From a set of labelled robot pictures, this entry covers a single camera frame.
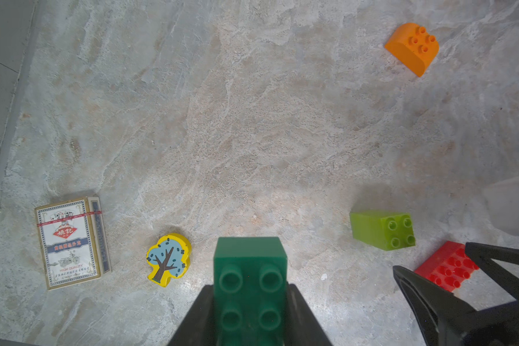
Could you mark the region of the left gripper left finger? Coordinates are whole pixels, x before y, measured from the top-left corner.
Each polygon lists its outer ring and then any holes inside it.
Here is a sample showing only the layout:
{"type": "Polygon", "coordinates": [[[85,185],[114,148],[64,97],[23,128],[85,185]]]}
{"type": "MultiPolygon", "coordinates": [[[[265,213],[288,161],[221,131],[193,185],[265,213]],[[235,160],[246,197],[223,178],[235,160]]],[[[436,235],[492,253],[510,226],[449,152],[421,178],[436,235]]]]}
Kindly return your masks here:
{"type": "Polygon", "coordinates": [[[215,346],[217,339],[214,315],[213,285],[205,285],[167,345],[215,346]]]}

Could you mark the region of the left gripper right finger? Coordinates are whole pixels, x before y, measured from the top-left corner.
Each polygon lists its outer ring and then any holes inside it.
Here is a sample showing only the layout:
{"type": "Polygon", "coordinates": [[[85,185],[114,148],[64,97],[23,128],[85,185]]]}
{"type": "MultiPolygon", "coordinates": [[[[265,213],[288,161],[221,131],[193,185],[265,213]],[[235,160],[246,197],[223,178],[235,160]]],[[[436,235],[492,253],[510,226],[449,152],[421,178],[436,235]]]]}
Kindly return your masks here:
{"type": "Polygon", "coordinates": [[[284,345],[332,346],[295,284],[287,284],[285,299],[284,345]]]}

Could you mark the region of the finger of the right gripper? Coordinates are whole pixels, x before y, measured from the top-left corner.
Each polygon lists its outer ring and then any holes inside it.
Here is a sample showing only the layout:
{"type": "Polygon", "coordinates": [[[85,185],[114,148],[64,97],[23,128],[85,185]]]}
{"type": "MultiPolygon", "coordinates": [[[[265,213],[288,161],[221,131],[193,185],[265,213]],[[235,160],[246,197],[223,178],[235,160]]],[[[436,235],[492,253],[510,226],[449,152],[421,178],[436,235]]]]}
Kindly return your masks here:
{"type": "Polygon", "coordinates": [[[393,277],[406,298],[427,345],[479,345],[465,317],[476,310],[411,270],[395,265],[393,277]]]}
{"type": "Polygon", "coordinates": [[[500,288],[502,293],[492,293],[487,298],[491,305],[519,304],[519,277],[505,265],[519,267],[519,249],[467,242],[467,256],[500,288]]]}

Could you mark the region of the red lego brick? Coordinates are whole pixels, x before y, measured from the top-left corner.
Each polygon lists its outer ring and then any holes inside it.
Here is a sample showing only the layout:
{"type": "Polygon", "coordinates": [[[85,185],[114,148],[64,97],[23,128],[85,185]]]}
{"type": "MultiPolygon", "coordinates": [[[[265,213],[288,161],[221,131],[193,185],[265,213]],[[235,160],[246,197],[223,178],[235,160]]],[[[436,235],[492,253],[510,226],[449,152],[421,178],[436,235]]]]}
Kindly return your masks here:
{"type": "Polygon", "coordinates": [[[471,278],[479,267],[465,253],[465,245],[446,242],[415,270],[415,273],[435,285],[453,292],[471,278]]]}

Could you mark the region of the lime lego brick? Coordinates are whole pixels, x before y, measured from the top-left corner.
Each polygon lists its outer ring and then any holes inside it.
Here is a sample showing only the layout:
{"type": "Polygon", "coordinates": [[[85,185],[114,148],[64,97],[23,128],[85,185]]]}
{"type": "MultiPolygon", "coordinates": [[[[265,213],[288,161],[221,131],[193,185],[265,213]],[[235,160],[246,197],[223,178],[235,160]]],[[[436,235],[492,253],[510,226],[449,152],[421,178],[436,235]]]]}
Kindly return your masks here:
{"type": "Polygon", "coordinates": [[[353,238],[367,245],[392,251],[416,245],[409,213],[368,210],[350,213],[353,238]]]}

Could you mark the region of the green lego brick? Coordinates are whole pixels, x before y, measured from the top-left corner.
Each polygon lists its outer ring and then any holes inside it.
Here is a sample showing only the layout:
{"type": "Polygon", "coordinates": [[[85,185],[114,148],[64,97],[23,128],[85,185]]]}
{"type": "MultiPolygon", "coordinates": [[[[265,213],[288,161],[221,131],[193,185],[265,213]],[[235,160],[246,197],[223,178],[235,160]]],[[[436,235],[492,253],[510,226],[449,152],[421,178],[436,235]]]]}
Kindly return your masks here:
{"type": "Polygon", "coordinates": [[[217,345],[283,345],[288,257],[278,237],[220,237],[213,257],[217,345]]]}

